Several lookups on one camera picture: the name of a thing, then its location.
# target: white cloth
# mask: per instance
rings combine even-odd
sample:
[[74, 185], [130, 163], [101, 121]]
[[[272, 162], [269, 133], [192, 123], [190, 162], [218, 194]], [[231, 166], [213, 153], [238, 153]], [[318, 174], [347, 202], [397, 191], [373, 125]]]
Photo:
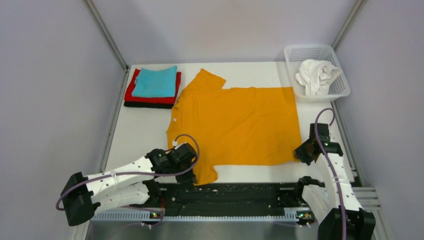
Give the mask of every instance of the white cloth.
[[306, 95], [328, 95], [330, 85], [342, 73], [329, 61], [308, 59], [302, 62], [296, 80], [305, 86]]

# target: blue folded shirt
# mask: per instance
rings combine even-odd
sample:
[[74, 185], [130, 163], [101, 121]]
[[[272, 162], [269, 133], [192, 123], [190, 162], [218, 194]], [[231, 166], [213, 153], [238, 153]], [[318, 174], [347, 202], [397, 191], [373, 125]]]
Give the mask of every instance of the blue folded shirt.
[[142, 68], [131, 95], [140, 98], [174, 97], [176, 76], [177, 66], [159, 71]]

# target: orange cloth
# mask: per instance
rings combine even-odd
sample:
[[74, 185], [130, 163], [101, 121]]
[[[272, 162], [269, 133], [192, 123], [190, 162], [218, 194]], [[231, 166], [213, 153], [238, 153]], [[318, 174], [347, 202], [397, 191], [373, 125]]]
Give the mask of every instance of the orange cloth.
[[[200, 147], [197, 185], [218, 179], [215, 165], [276, 165], [294, 160], [301, 143], [291, 87], [222, 89], [225, 79], [202, 69], [172, 108], [168, 145], [179, 134]], [[178, 143], [195, 144], [188, 137]]]

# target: white wall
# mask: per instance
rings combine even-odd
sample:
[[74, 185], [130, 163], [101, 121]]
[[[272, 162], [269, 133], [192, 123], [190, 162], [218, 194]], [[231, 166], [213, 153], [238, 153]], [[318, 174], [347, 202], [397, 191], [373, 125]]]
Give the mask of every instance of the white wall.
[[83, 1], [1, 1], [0, 239], [69, 239], [55, 203], [96, 169], [123, 75]]
[[370, 0], [337, 51], [352, 91], [342, 112], [395, 239], [422, 239], [423, 13], [422, 0]]
[[355, 0], [94, 0], [128, 65], [284, 59], [331, 45]]

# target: white laundry basket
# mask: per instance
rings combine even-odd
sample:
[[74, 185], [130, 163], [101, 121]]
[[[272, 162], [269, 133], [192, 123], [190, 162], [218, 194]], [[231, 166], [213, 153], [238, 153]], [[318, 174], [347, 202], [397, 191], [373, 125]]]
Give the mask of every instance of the white laundry basket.
[[[340, 97], [346, 97], [351, 93], [348, 80], [343, 73], [342, 66], [337, 59], [333, 48], [328, 45], [294, 45], [284, 48], [285, 64], [287, 66], [288, 78], [293, 86], [296, 102], [330, 102]], [[305, 87], [300, 85], [295, 78], [299, 72], [301, 63], [307, 59], [325, 60], [342, 69], [342, 73], [330, 85], [328, 95], [305, 95]]]

